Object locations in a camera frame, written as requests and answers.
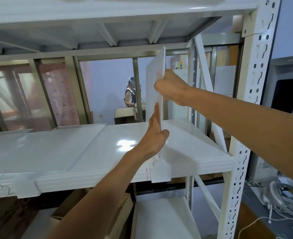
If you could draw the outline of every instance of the forearm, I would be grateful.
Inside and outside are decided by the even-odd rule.
[[[127,152],[112,169],[57,225],[49,239],[105,238],[117,207],[143,160],[139,152]]]
[[[293,115],[190,88],[184,102],[293,179]]]

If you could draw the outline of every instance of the open cardboard box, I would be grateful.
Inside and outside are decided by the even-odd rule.
[[[65,201],[53,212],[51,220],[58,223],[67,213],[91,190],[91,188],[74,190]],[[108,229],[105,239],[118,239],[123,226],[132,210],[133,203],[130,194],[125,193],[121,198],[117,212]]]

